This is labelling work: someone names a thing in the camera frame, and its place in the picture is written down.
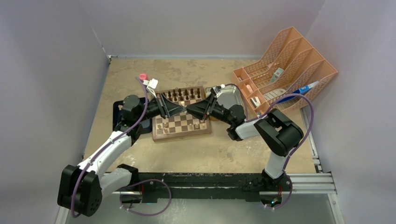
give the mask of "metal frame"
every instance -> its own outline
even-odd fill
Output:
[[[301,116],[303,118],[306,128],[308,128],[309,120],[304,109],[301,109]],[[339,207],[337,198],[337,190],[334,185],[334,180],[331,173],[323,173],[318,152],[316,151],[315,143],[310,133],[308,140],[311,146],[312,159],[317,168],[316,174],[289,174],[293,182],[293,194],[327,194],[331,205],[332,213],[336,224],[344,224],[342,213]],[[122,195],[139,195],[138,191],[115,191],[112,194]],[[260,195],[274,195],[278,194],[275,191],[263,191]],[[61,207],[57,216],[56,224],[64,224],[70,210]]]

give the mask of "cable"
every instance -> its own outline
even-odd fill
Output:
[[[130,128],[128,128],[126,131],[124,131],[123,133],[119,134],[117,137],[115,137],[113,139],[113,142],[118,140],[119,138],[121,138],[123,135],[125,135],[126,133],[130,132],[132,129],[134,129],[143,119],[144,115],[146,114],[146,110],[147,110],[147,105],[149,104],[149,99],[147,97],[147,90],[146,90],[146,86],[141,82],[141,80],[136,77],[136,80],[139,81],[143,91],[144,91],[144,97],[146,99],[145,103],[144,103],[144,109],[143,112],[141,113],[141,116],[139,117],[139,119],[136,121],[136,123],[134,123],[134,125],[132,125]],[[87,171],[87,169],[89,168],[89,166],[92,165],[92,163],[95,161],[96,158],[98,158],[100,156],[100,154],[102,154],[102,152],[104,150],[107,149],[107,147],[109,147],[112,144],[111,141],[109,141],[107,144],[105,144],[91,159],[90,163],[87,163],[87,165],[83,168],[83,170],[80,173],[80,176],[78,176],[76,185],[74,186],[74,190],[73,190],[73,194],[71,195],[71,216],[73,218],[77,218],[78,216],[80,216],[81,213],[78,213],[77,215],[74,213],[75,211],[75,203],[76,203],[76,194],[77,194],[77,189],[80,185],[81,179],[83,178],[84,173]]]
[[[240,90],[239,86],[235,85],[234,83],[229,83],[229,84],[226,84],[225,86],[230,86],[230,85],[235,86],[238,89],[239,94],[243,99],[243,107],[245,109],[246,119],[248,119],[248,105],[247,105],[245,96],[242,94],[242,90]]]
[[[169,188],[169,186],[168,186],[167,184],[165,184],[165,182],[160,181],[160,180],[158,180],[158,179],[148,179],[148,180],[145,180],[145,181],[141,181],[141,182],[139,182],[139,183],[135,183],[135,184],[126,186],[125,188],[132,188],[132,187],[134,187],[134,186],[136,186],[136,185],[139,185],[139,184],[142,184],[142,183],[146,183],[146,182],[151,182],[151,181],[156,181],[156,182],[162,183],[162,184],[166,187],[166,189],[168,190],[168,193],[169,193],[169,201],[168,201],[168,203],[166,204],[166,206],[165,206],[164,209],[162,209],[161,211],[159,211],[159,212],[157,212],[157,213],[153,213],[153,214],[146,214],[146,213],[141,213],[141,212],[133,211],[133,210],[128,209],[127,207],[125,207],[125,206],[122,204],[121,196],[120,196],[120,203],[121,203],[121,207],[120,207],[120,208],[123,208],[123,209],[125,209],[126,211],[132,212],[132,213],[137,214],[137,215],[140,215],[140,216],[156,216],[156,215],[159,215],[159,214],[163,213],[163,212],[169,207],[170,203],[172,202],[172,194],[171,194],[171,192],[170,192],[170,188]]]
[[[280,205],[278,205],[278,206],[272,208],[272,209],[274,209],[274,210],[275,210],[275,209],[279,209],[280,207],[284,206],[284,205],[287,203],[287,201],[290,199],[290,197],[291,197],[291,192],[293,191],[293,183],[291,182],[290,176],[287,175],[286,173],[285,173],[285,175],[286,175],[287,179],[288,179],[289,182],[290,182],[289,194],[287,195],[287,198],[284,200],[284,202],[282,202]]]

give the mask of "checkered pattern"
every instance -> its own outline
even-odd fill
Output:
[[[192,99],[192,100],[185,100],[184,101],[184,106],[194,104],[196,102],[201,101],[202,99]],[[180,132],[192,132],[195,130],[201,130],[201,129],[207,129],[208,127],[205,124],[204,120],[199,120],[193,117],[191,114],[187,113],[186,111],[180,113],[177,116],[171,117],[171,118],[166,118],[163,119],[160,116],[155,117],[156,122],[156,133],[157,135],[160,134],[167,134],[163,131],[164,124],[168,123],[168,129],[169,133],[180,133]],[[193,128],[189,130],[188,125],[192,124]]]

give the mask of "white wall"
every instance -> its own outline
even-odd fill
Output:
[[[325,0],[80,0],[106,53],[261,57],[277,32],[305,35]]]
[[[50,224],[107,70],[77,0],[0,1],[0,223]]]
[[[326,0],[307,39],[339,70],[313,137],[347,224],[396,220],[396,2]]]

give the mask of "purple cable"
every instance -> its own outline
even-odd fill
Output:
[[[230,86],[230,85],[235,86],[235,87],[238,89],[239,94],[240,94],[240,96],[241,96],[242,99],[243,99],[243,107],[244,107],[244,109],[245,109],[246,119],[248,119],[248,107],[247,107],[247,103],[246,103],[246,98],[245,98],[245,96],[242,94],[242,91],[240,90],[240,88],[239,88],[237,85],[235,85],[234,83],[229,83],[229,84],[226,84],[225,86]]]
[[[287,195],[287,198],[284,200],[284,202],[282,204],[280,204],[279,206],[274,207],[274,209],[279,209],[280,207],[284,206],[287,203],[287,201],[290,199],[291,192],[293,191],[293,183],[291,182],[289,175],[287,175],[286,173],[285,173],[285,175],[290,182],[290,191],[289,191],[289,194]]]
[[[146,114],[146,110],[147,110],[147,105],[149,103],[149,99],[147,97],[147,90],[146,90],[146,86],[140,81],[140,79],[138,77],[136,77],[136,79],[139,81],[143,91],[144,91],[144,97],[146,99],[146,102],[144,103],[144,109],[143,112],[141,113],[141,116],[139,117],[139,119],[136,121],[136,123],[134,123],[134,125],[132,125],[130,128],[128,128],[126,131],[124,131],[123,133],[119,134],[117,137],[115,137],[113,139],[113,141],[118,140],[119,138],[121,138],[123,135],[125,135],[126,133],[128,133],[129,131],[131,131],[132,129],[134,129],[143,119],[144,115]],[[100,156],[100,154],[102,154],[102,152],[107,149],[107,147],[109,147],[112,144],[112,142],[108,142],[107,144],[105,144],[91,159],[91,163],[95,161],[95,159]],[[73,190],[73,194],[71,195],[71,216],[73,218],[77,218],[78,216],[80,216],[81,213],[78,213],[77,215],[74,213],[75,210],[75,203],[76,203],[76,194],[77,194],[77,189],[78,186],[80,185],[81,179],[83,178],[84,173],[86,172],[86,170],[89,168],[90,164],[88,163],[83,170],[80,173],[80,176],[78,176],[76,185],[74,186],[74,190]]]
[[[122,204],[122,200],[121,200],[121,196],[120,196],[121,207],[122,207],[123,209],[125,209],[126,211],[132,212],[132,213],[137,214],[137,215],[140,215],[140,216],[156,216],[156,215],[159,215],[159,214],[163,213],[163,212],[169,207],[170,203],[172,202],[172,194],[171,194],[171,192],[170,192],[170,188],[169,188],[169,186],[168,186],[167,184],[165,184],[165,182],[160,181],[160,180],[158,180],[158,179],[148,179],[148,180],[145,180],[145,181],[141,181],[141,182],[139,182],[139,183],[135,183],[135,184],[126,186],[125,188],[132,188],[132,187],[137,186],[137,185],[139,185],[139,184],[146,183],[146,182],[151,182],[151,181],[156,181],[156,182],[162,183],[162,184],[166,187],[166,189],[168,190],[168,193],[169,193],[169,201],[168,201],[168,203],[166,204],[166,206],[165,206],[164,209],[162,209],[161,211],[159,211],[159,212],[157,212],[157,213],[153,213],[153,214],[146,214],[146,213],[141,213],[141,212],[133,211],[133,210],[130,210],[130,209],[126,208],[126,207]]]

